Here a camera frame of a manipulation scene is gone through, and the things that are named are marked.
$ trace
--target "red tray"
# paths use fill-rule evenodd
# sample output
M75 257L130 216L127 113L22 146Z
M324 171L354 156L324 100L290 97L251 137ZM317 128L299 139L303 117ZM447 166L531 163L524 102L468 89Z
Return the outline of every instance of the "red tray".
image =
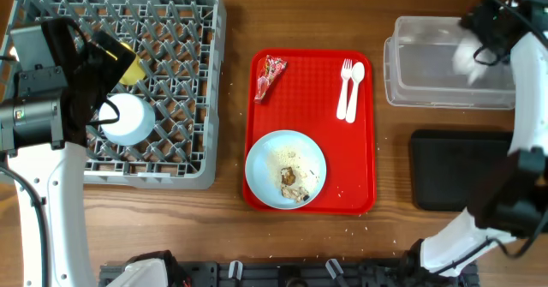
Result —
M261 104L253 102L256 80L266 55L281 57L288 66L268 89ZM366 67L360 84L354 123L336 117L345 58ZM246 151L264 135L291 129L318 144L327 162L327 177L319 195L292 212L356 215L369 211L376 199L375 135L373 126L372 70L356 51L268 49L251 63L247 105ZM352 86L348 88L350 97ZM260 211L282 211L261 202L243 179L243 197Z

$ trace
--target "white spoon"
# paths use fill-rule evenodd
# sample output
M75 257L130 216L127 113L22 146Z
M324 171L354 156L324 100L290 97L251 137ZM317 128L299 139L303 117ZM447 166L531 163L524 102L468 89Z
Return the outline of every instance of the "white spoon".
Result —
M348 103L348 110L346 111L346 122L348 123L354 123L354 120L356 119L358 88L365 76L366 68L363 66L363 63L356 63L352 68L352 81L354 82L354 85L352 86L352 94L350 94L350 102Z

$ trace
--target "white plate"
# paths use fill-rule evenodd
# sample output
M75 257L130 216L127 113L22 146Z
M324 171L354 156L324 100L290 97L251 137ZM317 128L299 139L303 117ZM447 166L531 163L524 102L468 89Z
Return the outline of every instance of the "white plate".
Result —
M309 161L316 161L319 165L318 185L313 192L310 192L310 198L306 201L297 203L283 197L281 189L271 178L267 160L273 151L285 146L290 146L302 157L308 158ZM266 205L280 210L296 209L316 198L324 187L326 171L325 157L319 146L308 136L290 130L280 130L263 136L253 145L246 160L247 185L253 194Z

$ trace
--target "plastic bin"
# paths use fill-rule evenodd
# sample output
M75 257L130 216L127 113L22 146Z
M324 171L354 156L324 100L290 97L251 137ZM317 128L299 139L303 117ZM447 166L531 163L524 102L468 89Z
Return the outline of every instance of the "plastic bin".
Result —
M403 16L384 43L384 86L394 106L512 110L515 84L509 65L490 67L468 85L452 57L465 35L455 17Z
M118 84L110 95L132 93L156 112L153 133L135 146L113 144L100 127L88 126L85 183L209 188L217 159L223 0L15 0L6 33L57 16L71 17L86 35L102 29L140 54L146 78L132 87ZM11 46L6 35L2 55Z

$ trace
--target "black mat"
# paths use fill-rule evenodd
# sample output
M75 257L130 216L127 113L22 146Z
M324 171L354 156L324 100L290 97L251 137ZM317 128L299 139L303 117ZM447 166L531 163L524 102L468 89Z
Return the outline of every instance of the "black mat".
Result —
M414 203L430 211L462 211L470 189L507 156L508 132L418 130L409 151Z

